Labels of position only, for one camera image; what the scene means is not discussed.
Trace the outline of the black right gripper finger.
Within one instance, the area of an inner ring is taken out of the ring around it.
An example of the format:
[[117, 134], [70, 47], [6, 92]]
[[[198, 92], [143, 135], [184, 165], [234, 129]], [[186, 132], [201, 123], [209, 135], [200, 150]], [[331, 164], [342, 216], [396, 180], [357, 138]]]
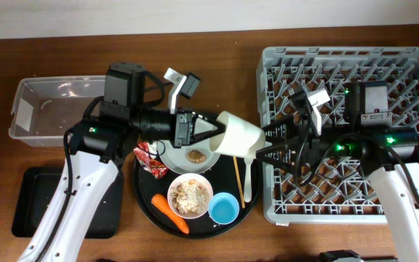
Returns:
[[289, 146], [284, 143], [277, 143], [259, 149], [256, 151], [255, 156], [258, 161], [282, 170], [292, 170], [295, 163], [292, 160]]
[[289, 115], [264, 126], [262, 130], [265, 133], [266, 142], [279, 143], [297, 135], [297, 124], [294, 116]]

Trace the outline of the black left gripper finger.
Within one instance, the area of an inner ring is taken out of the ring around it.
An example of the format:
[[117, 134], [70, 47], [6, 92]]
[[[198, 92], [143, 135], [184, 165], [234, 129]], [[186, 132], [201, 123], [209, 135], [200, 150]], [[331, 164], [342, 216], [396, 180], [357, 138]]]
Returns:
[[226, 131], [224, 126], [222, 127], [210, 127], [208, 130], [200, 130], [195, 128], [193, 130], [193, 143], [200, 143], [203, 140], [213, 138], [218, 135], [222, 135]]
[[211, 125], [215, 126], [215, 127], [225, 127], [226, 125], [222, 122], [219, 122], [217, 120], [217, 116], [214, 114], [207, 114], [207, 113], [202, 113], [202, 112], [196, 112], [194, 111], [194, 114], [204, 120], [207, 123], [210, 123]]

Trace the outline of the cream white cup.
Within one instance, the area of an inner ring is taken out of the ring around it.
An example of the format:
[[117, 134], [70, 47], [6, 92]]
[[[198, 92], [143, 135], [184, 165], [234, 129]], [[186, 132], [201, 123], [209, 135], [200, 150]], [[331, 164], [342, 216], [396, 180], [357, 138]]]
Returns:
[[265, 147], [266, 135], [260, 127], [227, 111], [221, 112], [217, 121], [226, 126], [226, 131], [210, 138], [211, 151], [227, 156], [254, 159], [256, 152]]

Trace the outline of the light blue cup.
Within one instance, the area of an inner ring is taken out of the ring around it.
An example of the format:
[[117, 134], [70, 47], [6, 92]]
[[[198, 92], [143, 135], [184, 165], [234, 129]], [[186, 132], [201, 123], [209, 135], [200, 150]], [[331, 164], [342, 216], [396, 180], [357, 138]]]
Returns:
[[232, 194], [221, 192], [209, 202], [208, 213], [211, 219], [221, 225], [233, 223], [239, 215], [239, 202]]

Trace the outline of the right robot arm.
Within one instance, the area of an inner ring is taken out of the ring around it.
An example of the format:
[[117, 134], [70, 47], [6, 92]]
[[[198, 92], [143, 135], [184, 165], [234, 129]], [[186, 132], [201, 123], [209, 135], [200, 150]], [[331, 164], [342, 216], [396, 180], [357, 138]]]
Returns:
[[362, 174], [383, 208], [400, 261], [419, 261], [419, 134], [392, 125], [385, 82], [351, 82], [344, 88], [347, 124], [323, 127], [304, 92], [292, 96], [300, 109], [294, 117], [264, 126], [268, 146], [256, 159], [291, 174], [296, 186], [309, 182], [301, 170], [316, 175], [325, 159], [359, 160]]

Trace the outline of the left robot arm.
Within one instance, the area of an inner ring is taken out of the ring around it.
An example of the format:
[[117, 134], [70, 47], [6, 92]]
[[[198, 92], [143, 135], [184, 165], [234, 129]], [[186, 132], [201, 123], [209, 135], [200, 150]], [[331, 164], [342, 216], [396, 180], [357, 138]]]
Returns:
[[179, 109], [200, 79], [167, 69], [169, 92], [141, 64], [115, 62], [105, 75], [103, 95], [63, 135], [65, 164], [54, 195], [20, 261], [75, 261], [96, 209], [139, 140], [168, 140], [175, 148], [223, 133], [206, 114]]

